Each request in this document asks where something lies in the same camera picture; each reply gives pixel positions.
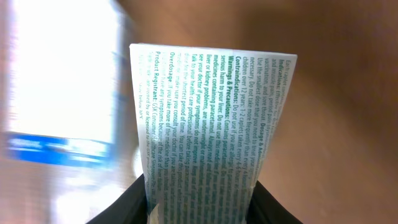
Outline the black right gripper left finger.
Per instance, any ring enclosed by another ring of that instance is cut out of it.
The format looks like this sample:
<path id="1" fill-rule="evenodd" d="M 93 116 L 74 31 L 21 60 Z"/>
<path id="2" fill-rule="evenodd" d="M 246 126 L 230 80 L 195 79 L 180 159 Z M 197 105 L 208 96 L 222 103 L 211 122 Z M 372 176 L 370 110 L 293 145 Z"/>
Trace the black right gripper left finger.
<path id="1" fill-rule="evenodd" d="M 108 208 L 87 224 L 146 224 L 147 199 L 142 174 Z"/>

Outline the white green medicine box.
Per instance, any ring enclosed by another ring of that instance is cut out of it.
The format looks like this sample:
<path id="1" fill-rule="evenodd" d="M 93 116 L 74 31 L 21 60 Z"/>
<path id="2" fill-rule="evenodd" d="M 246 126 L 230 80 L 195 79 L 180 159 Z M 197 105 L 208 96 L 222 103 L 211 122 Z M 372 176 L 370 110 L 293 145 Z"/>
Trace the white green medicine box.
<path id="1" fill-rule="evenodd" d="M 132 44 L 148 212 L 157 223 L 247 223 L 297 56 Z"/>

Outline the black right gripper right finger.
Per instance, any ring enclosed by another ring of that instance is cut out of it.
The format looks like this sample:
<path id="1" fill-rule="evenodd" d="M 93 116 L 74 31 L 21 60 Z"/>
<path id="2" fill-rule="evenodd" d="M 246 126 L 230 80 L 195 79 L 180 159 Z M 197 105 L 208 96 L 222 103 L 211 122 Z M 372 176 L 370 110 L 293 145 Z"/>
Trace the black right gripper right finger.
<path id="1" fill-rule="evenodd" d="M 257 181 L 247 214 L 247 224 L 303 224 Z"/>

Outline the blue white medicine box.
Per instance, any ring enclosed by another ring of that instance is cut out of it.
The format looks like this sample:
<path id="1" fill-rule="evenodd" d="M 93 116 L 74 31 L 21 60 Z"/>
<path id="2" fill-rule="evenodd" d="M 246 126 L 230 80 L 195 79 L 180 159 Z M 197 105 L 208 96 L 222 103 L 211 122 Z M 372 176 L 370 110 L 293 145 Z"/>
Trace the blue white medicine box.
<path id="1" fill-rule="evenodd" d="M 126 15 L 115 1 L 9 3 L 6 152 L 106 167 L 112 159 Z"/>

